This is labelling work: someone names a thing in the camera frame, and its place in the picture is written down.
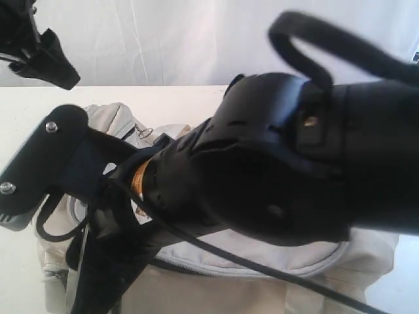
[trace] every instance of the white wall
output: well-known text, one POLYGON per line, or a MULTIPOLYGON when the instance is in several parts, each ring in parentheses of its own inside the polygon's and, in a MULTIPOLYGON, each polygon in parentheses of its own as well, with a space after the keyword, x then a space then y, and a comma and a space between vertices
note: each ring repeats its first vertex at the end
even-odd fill
MULTIPOLYGON (((283 10, 303 10, 410 60, 419 34, 416 0, 38 0, 40 31, 53 29, 81 86, 228 84, 238 73, 290 71, 266 30, 283 10)), ((338 82, 365 80, 321 56, 338 82)), ((40 86, 2 63, 0 86, 40 86)))

